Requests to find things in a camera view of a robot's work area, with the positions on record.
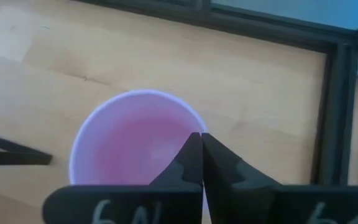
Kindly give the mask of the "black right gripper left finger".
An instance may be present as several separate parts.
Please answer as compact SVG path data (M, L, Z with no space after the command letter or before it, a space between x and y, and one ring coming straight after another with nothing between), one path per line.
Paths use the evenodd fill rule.
M201 224L203 141L192 133L148 185L70 185L42 207L45 224Z

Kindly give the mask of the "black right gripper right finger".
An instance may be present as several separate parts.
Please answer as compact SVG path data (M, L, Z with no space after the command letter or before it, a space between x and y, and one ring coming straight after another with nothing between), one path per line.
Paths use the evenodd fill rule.
M358 187L283 185L209 133L201 137L212 224L358 224Z

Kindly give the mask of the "pink plastic mug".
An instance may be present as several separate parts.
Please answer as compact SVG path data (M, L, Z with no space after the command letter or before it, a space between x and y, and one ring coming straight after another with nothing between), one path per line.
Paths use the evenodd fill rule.
M147 185L178 154L191 133L208 130L181 98L158 90L121 93L81 125L69 160L72 185Z

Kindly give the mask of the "black aluminium table frame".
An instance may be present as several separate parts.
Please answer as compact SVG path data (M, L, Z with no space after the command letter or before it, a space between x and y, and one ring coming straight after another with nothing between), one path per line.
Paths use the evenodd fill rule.
M325 54L311 170L347 185L358 76L358 0L76 0Z

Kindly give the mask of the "wooden shelf with black legs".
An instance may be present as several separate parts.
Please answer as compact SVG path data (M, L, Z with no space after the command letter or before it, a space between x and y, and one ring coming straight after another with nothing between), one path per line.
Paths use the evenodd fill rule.
M0 166L43 165L51 163L53 156L45 152L0 138Z

